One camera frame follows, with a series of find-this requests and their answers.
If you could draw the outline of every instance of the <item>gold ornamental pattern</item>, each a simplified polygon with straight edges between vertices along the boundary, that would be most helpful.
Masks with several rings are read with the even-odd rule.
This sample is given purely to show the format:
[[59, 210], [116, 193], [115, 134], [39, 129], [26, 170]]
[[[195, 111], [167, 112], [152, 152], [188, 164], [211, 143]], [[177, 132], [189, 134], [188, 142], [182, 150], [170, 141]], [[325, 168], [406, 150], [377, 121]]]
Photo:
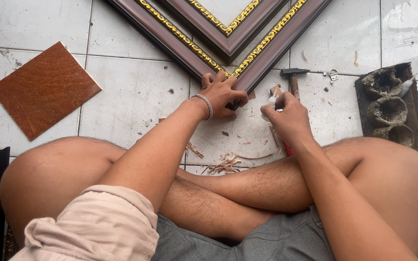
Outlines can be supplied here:
[[239, 77], [244, 70], [256, 59], [256, 57], [269, 45], [269, 43], [274, 39], [274, 37], [281, 31], [283, 27], [291, 20], [294, 14], [296, 14], [299, 9], [304, 6], [307, 0], [298, 0], [288, 11], [288, 13], [281, 18], [278, 23], [270, 30], [270, 32], [264, 37], [262, 41], [248, 54], [244, 61], [241, 62], [230, 74], [230, 76]]
[[225, 36], [229, 36], [242, 21], [244, 21], [247, 16], [259, 5], [262, 0], [252, 0], [247, 7], [241, 11], [239, 15], [230, 23], [228, 27], [222, 24], [214, 15], [212, 15], [208, 10], [206, 10], [198, 1], [187, 0], [187, 2], [198, 10], [208, 21], [210, 21], [217, 29], [219, 29]]
[[229, 75], [214, 59], [206, 54], [198, 45], [191, 41], [188, 36], [182, 33], [177, 27], [175, 27], [164, 15], [161, 15], [152, 5], [146, 0], [135, 0], [143, 9], [159, 21], [168, 31], [170, 31], [177, 39], [185, 44], [191, 51], [193, 51], [201, 60], [203, 60], [209, 67], [215, 72], [224, 71], [225, 75]]

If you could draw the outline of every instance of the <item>gray shorts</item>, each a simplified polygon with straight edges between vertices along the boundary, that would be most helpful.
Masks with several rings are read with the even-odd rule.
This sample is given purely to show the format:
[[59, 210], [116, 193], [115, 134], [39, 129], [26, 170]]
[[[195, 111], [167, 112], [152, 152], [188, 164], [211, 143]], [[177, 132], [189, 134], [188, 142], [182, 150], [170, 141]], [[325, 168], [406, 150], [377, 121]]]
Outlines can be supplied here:
[[277, 214], [234, 247], [178, 228], [158, 215], [159, 241], [152, 261], [334, 261], [315, 206]]

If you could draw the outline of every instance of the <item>beige shirt sleeve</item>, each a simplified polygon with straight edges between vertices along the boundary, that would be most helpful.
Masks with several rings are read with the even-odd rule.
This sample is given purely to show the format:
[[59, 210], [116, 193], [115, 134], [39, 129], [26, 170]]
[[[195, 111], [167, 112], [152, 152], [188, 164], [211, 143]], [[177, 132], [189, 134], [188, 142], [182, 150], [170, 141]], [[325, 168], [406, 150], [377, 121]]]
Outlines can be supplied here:
[[125, 187], [85, 189], [58, 216], [32, 220], [11, 261], [149, 261], [156, 250], [151, 202]]

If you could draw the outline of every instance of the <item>leg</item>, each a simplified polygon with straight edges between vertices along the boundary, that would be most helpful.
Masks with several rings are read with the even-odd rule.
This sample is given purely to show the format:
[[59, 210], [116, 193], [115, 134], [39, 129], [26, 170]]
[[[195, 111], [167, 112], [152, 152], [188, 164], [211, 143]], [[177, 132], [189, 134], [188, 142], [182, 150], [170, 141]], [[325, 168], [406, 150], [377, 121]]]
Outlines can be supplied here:
[[[17, 242], [23, 246], [24, 228], [30, 220], [56, 218], [124, 152], [105, 141], [70, 137], [17, 157], [0, 186], [1, 204]], [[172, 184], [161, 213], [182, 228], [234, 240], [243, 239], [273, 215], [234, 203], [182, 178]]]
[[[328, 157], [418, 254], [418, 152], [376, 138], [324, 148]], [[313, 204], [295, 157], [224, 176], [183, 177], [237, 203], [295, 212]]]

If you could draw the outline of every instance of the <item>hand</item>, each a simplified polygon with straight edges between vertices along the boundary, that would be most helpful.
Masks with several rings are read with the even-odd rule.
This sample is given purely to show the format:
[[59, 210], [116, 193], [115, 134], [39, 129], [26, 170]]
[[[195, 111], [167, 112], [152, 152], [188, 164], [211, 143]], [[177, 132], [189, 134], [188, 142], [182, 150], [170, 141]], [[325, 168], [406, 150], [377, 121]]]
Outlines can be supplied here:
[[[233, 110], [225, 108], [227, 103], [235, 99], [241, 100], [240, 107], [247, 104], [247, 92], [234, 90], [236, 82], [236, 77], [230, 77], [227, 79], [223, 71], [219, 71], [214, 80], [212, 80], [212, 75], [210, 73], [207, 73], [202, 77], [202, 89], [199, 94], [206, 97], [206, 99], [211, 103], [213, 119], [223, 117], [236, 119], [236, 113]], [[197, 102], [201, 108], [206, 111], [206, 118], [208, 118], [209, 108], [206, 102], [198, 97], [193, 97], [191, 100]]]
[[262, 106], [261, 112], [266, 116], [275, 131], [289, 146], [296, 147], [299, 143], [314, 141], [312, 136], [307, 108], [305, 108], [290, 92], [284, 92], [276, 100], [277, 112], [270, 106]]

